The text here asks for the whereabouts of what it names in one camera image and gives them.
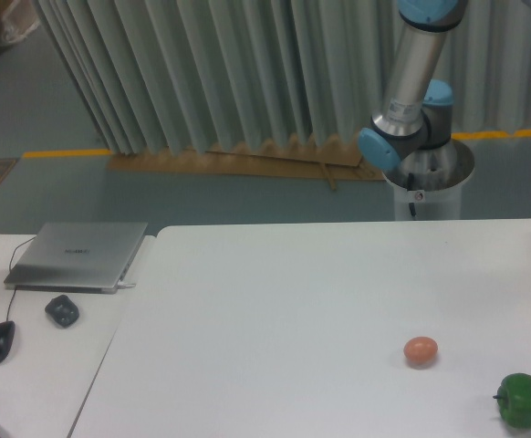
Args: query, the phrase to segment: yellow floor line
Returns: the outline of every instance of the yellow floor line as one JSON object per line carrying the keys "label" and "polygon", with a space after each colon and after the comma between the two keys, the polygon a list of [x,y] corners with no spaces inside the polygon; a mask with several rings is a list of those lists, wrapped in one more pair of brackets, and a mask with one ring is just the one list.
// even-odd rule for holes
{"label": "yellow floor line", "polygon": [[22,158],[60,158],[60,157],[94,157],[111,155],[107,149],[76,149],[69,151],[35,151],[25,152]]}
{"label": "yellow floor line", "polygon": [[[531,137],[531,130],[518,130],[509,134],[502,130],[486,130],[483,132],[455,132],[452,138],[455,140],[485,140],[485,139],[521,139]],[[61,158],[61,157],[95,157],[111,155],[107,149],[77,149],[69,151],[34,151],[25,152],[22,158]]]}
{"label": "yellow floor line", "polygon": [[521,139],[531,137],[531,130],[518,130],[513,135],[503,130],[486,130],[484,132],[455,132],[455,140],[483,140],[483,139]]}

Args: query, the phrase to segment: silver laptop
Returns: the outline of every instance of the silver laptop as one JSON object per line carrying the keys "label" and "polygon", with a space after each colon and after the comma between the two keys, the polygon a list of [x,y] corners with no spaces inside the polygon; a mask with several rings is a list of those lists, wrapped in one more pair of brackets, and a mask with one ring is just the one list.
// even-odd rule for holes
{"label": "silver laptop", "polygon": [[145,223],[45,224],[6,287],[113,293],[138,252]]}

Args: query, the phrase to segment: white tabletop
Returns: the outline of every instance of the white tabletop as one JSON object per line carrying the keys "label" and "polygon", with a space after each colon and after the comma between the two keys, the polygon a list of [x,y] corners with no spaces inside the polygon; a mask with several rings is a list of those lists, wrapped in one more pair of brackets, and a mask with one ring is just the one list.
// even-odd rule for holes
{"label": "white tabletop", "polygon": [[[0,235],[0,322],[11,290],[4,287],[8,262],[17,245],[32,236]],[[127,274],[138,279],[153,237],[146,237]],[[27,248],[16,252],[19,258]],[[65,438],[77,418],[132,290],[114,295],[68,294],[80,317],[59,328],[45,313],[60,293],[17,291],[10,312],[16,324],[10,354],[0,364],[0,435],[2,438]]]}
{"label": "white tabletop", "polygon": [[[402,348],[440,345],[428,369]],[[531,220],[172,227],[73,438],[515,436]],[[531,431],[520,434],[531,437]]]}

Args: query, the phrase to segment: gray floor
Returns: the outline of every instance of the gray floor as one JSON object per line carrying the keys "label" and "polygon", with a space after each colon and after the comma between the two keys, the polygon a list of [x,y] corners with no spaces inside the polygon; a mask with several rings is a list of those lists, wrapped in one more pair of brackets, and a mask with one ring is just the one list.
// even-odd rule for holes
{"label": "gray floor", "polygon": [[[477,168],[463,219],[531,217],[531,139],[471,141]],[[24,151],[101,148],[44,31],[0,53],[0,158]],[[107,157],[21,160],[0,186],[0,233],[47,221],[167,225],[389,221],[384,182],[112,172]]]}

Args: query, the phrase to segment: brown egg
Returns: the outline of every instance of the brown egg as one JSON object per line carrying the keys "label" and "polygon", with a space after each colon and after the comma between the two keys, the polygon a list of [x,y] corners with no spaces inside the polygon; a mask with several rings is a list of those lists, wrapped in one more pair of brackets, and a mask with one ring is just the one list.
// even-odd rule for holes
{"label": "brown egg", "polygon": [[438,352],[438,344],[432,338],[419,336],[405,344],[403,354],[411,363],[422,365],[432,360]]}

